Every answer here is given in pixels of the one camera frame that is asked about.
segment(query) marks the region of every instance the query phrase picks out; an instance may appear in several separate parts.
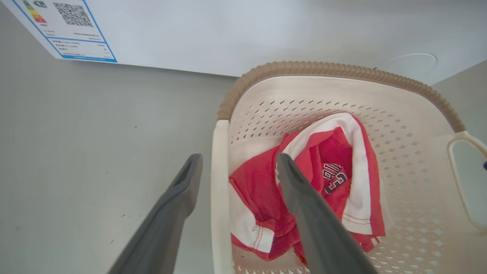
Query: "red clothing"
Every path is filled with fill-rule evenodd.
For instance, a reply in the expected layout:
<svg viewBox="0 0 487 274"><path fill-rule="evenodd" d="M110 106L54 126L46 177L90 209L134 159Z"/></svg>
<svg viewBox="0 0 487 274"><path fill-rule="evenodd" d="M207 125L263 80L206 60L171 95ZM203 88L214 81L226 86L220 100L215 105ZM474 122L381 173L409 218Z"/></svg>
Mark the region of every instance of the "red clothing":
<svg viewBox="0 0 487 274"><path fill-rule="evenodd" d="M286 135L279 146L253 157L232 173L232 191L253 216L242 214L242 206L243 211L232 210L233 203L241 202L231 200L230 213L237 215L231 218L241 214L237 221L249 219L247 224L255 218L255 227L248 225L249 231L232 229L232 242L267 261L294 247L305 261L296 220L288 212L276 182L276 156L281 152L294 159L362 249L373 249L377 237L385 236L377 160L365 129L349 114L332 115L302 132Z"/></svg>

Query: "circular mark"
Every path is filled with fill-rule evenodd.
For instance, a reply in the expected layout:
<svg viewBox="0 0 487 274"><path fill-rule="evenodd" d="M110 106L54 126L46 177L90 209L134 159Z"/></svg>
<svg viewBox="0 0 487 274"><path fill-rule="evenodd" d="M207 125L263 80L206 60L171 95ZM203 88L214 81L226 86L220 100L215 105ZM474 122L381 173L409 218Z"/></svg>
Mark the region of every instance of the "circular mark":
<svg viewBox="0 0 487 274"><path fill-rule="evenodd" d="M375 68L410 78L419 78L430 73L438 63L429 53L411 53L382 61Z"/></svg>

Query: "basket rim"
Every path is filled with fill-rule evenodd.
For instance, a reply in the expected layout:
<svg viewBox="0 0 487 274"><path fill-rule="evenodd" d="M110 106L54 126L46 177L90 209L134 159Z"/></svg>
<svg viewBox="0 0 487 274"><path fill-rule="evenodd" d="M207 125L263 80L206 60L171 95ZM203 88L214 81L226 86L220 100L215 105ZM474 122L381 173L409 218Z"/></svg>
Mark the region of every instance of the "basket rim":
<svg viewBox="0 0 487 274"><path fill-rule="evenodd" d="M450 103L436 90L419 81L366 67L305 61L267 63L243 74L225 94L218 110L217 120L230 120L235 106L250 87L263 80L280 76L325 76L365 80L414 92L429 100L443 114L454 132L467 130Z"/></svg>

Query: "qr code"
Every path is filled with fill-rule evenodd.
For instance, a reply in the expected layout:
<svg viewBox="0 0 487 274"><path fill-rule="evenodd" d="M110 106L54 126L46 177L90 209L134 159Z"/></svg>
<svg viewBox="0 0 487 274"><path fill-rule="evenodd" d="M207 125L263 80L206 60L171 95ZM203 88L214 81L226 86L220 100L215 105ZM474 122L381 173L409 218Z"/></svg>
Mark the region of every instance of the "qr code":
<svg viewBox="0 0 487 274"><path fill-rule="evenodd" d="M68 25L93 27L90 18L81 5L53 3Z"/></svg>

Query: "white trim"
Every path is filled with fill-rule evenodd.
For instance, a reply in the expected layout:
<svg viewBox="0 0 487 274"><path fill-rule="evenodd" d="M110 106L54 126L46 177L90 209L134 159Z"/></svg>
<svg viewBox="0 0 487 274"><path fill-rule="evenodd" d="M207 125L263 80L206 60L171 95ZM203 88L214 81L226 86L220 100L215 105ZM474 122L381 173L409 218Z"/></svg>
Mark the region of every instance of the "white trim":
<svg viewBox="0 0 487 274"><path fill-rule="evenodd" d="M258 226L254 214L240 199L233 186L229 184L230 232L245 246L260 252L269 253L274 239L274 231Z"/></svg>
<svg viewBox="0 0 487 274"><path fill-rule="evenodd" d="M211 246L215 274L233 272L228 207L228 120L219 120L211 149Z"/></svg>
<svg viewBox="0 0 487 274"><path fill-rule="evenodd" d="M345 205L342 224L350 232L372 235L370 226L371 201L369 163L365 150L364 136L359 123L348 113L338 113L325 117L301 131L283 150L293 160L303 151L312 134L327 132L340 127L348 143L353 148L352 182L350 195Z"/></svg>

